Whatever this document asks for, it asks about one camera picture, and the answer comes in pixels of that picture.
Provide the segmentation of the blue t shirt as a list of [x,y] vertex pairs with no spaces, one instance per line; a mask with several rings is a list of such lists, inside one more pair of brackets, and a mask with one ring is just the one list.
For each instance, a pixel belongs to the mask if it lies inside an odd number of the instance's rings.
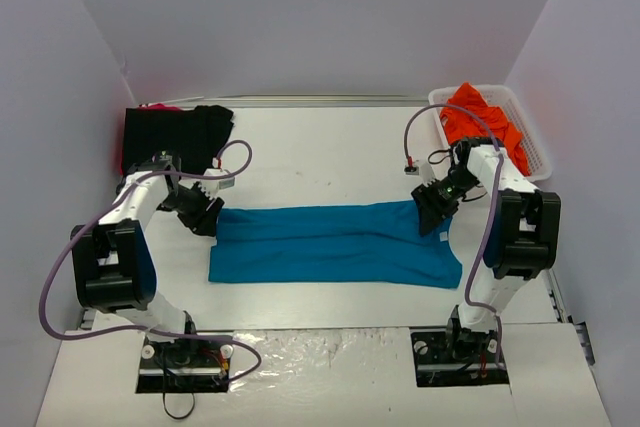
[[463,267],[450,225],[426,236],[410,200],[370,205],[225,209],[211,283],[382,282],[455,289]]

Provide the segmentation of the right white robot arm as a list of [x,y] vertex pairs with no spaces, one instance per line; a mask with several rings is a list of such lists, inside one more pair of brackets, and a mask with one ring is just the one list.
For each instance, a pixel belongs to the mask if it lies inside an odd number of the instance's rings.
[[464,299],[451,313],[443,345],[446,353],[465,360],[479,345],[500,339],[499,316],[517,291],[552,268],[557,252],[561,199],[530,182],[509,159],[499,141],[466,137],[455,142],[447,175],[437,179],[429,164],[411,193],[421,236],[452,219],[467,194],[483,188],[489,218],[464,289]]

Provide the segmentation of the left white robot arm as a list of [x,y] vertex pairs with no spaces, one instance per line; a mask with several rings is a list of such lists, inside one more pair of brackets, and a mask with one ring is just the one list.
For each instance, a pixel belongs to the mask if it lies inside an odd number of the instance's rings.
[[145,229],[157,210],[175,212],[193,234],[214,238],[224,201],[219,191],[231,186],[225,172],[209,168],[191,187],[180,183],[181,160],[160,152],[129,169],[114,209],[97,223],[72,231],[76,295],[84,307],[114,314],[166,342],[165,353],[179,365],[195,362],[201,340],[186,311],[158,290],[157,273]]

